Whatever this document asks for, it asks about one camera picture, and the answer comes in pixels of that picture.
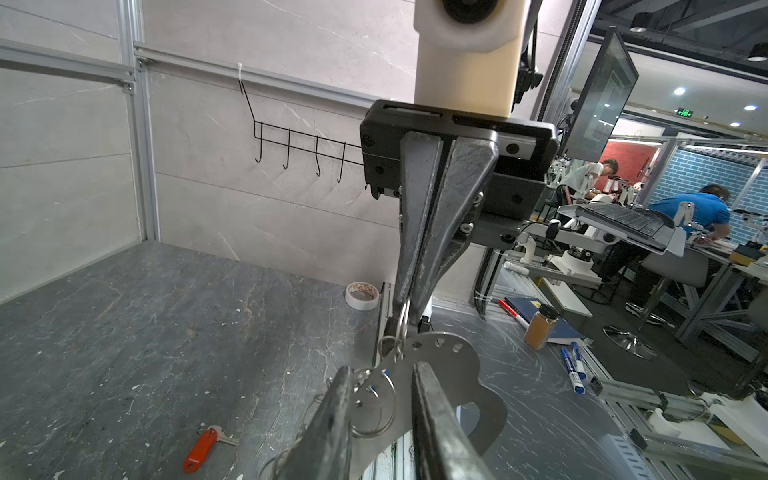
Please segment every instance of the black hair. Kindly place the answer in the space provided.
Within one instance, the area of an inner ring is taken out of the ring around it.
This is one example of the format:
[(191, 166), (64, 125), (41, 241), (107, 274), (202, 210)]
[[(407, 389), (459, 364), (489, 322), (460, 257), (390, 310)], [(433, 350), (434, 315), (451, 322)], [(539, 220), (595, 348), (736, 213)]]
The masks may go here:
[(704, 187), (701, 187), (701, 190), (699, 190), (702, 194), (712, 194), (715, 197), (720, 197), (724, 201), (728, 201), (730, 198), (730, 192), (727, 188), (725, 188), (722, 185), (718, 184), (709, 184), (705, 185)]
[(614, 175), (619, 173), (619, 163), (615, 159), (608, 158), (607, 160), (603, 160), (603, 165), (610, 165), (611, 169), (614, 171)]

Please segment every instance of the bottle with black cap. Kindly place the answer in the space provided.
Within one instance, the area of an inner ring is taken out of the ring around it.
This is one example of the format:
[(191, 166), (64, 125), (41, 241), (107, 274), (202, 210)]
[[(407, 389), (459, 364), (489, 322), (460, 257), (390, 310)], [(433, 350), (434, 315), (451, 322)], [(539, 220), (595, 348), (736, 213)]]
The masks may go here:
[(533, 315), (531, 325), (523, 339), (534, 350), (541, 350), (547, 344), (554, 325), (558, 322), (558, 311), (549, 305), (538, 307), (538, 312)]

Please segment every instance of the roll of tape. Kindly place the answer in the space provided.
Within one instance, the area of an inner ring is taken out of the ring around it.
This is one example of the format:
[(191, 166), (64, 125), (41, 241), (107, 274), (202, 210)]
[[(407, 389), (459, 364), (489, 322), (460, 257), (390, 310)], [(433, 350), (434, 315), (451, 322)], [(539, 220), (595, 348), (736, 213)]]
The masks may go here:
[(355, 310), (373, 310), (379, 305), (379, 291), (370, 283), (350, 283), (346, 286), (344, 298)]

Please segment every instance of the man in blue shirt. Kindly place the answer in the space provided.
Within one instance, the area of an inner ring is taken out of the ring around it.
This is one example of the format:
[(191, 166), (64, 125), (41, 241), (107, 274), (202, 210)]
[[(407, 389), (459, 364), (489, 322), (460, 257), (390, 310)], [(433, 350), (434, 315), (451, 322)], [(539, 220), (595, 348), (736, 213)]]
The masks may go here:
[[(730, 192), (722, 185), (710, 184), (703, 187), (695, 194), (679, 194), (666, 198), (655, 204), (651, 204), (650, 210), (659, 211), (669, 218), (674, 218), (680, 202), (692, 202), (694, 204), (694, 221), (702, 225), (710, 232), (700, 239), (700, 243), (709, 243), (712, 240), (726, 237), (730, 234), (730, 212), (725, 202), (730, 198)], [(605, 261), (602, 276), (609, 278), (618, 273), (622, 266), (640, 256), (648, 255), (648, 251), (627, 242), (620, 242), (611, 251)], [(659, 282), (660, 275), (644, 269), (637, 269), (634, 283), (627, 296), (626, 310), (635, 316), (643, 310), (643, 305), (650, 296), (650, 291)], [(651, 317), (648, 322), (653, 325), (661, 325), (661, 322)]]

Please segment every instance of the keyboard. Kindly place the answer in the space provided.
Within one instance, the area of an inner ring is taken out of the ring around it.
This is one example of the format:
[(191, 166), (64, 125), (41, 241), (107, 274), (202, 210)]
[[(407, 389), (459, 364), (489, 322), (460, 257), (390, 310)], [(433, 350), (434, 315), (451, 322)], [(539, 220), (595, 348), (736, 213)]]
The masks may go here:
[(576, 209), (578, 217), (598, 220), (625, 234), (631, 240), (653, 248), (665, 250), (674, 228), (650, 210), (633, 210), (619, 204), (585, 204)]

